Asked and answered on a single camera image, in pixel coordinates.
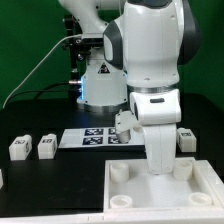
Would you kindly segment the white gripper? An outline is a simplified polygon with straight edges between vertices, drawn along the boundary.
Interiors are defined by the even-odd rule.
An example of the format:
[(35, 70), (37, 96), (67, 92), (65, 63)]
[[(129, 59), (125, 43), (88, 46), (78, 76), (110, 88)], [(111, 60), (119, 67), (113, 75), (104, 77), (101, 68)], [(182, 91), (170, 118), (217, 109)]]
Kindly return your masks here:
[(132, 92), (130, 108), (143, 130), (149, 171), (153, 174), (172, 172), (176, 154), (176, 124), (181, 121), (179, 91), (155, 94)]

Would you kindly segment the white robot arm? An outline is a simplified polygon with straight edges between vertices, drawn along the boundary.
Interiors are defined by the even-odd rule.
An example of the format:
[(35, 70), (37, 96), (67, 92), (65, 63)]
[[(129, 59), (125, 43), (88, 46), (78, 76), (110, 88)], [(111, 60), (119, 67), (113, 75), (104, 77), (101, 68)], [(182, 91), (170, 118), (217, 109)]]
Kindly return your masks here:
[(177, 66), (199, 48), (188, 0), (58, 0), (81, 26), (73, 52), (83, 56), (80, 108), (114, 111), (122, 143), (144, 135), (153, 174), (174, 168), (181, 120)]

